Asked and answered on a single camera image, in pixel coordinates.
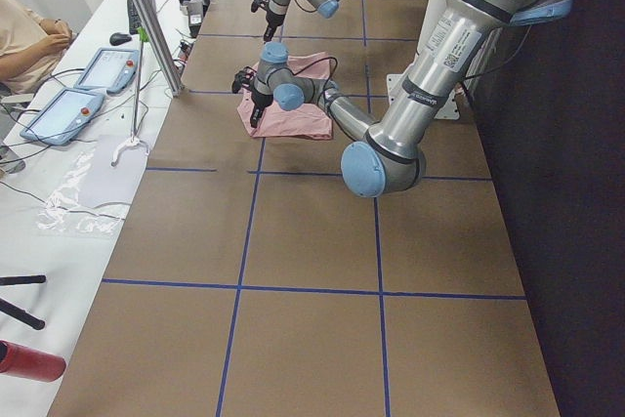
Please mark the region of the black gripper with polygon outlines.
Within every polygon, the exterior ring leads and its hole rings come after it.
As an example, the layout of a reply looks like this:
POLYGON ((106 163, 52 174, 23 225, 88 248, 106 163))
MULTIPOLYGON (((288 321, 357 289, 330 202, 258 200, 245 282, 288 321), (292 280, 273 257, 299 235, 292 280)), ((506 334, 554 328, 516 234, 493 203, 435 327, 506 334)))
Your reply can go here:
POLYGON ((264 32, 263 41, 271 42, 274 33, 285 20, 285 0, 253 0, 251 12, 256 13, 259 9, 266 11, 268 26, 264 32))
POLYGON ((252 127, 259 125, 261 114, 271 105, 271 94, 265 94, 260 91, 255 84, 255 75, 256 72, 254 70, 239 70, 234 75, 231 83, 231 92, 233 94, 238 94, 243 89, 251 94, 251 100, 254 104, 250 116, 250 125, 252 127))

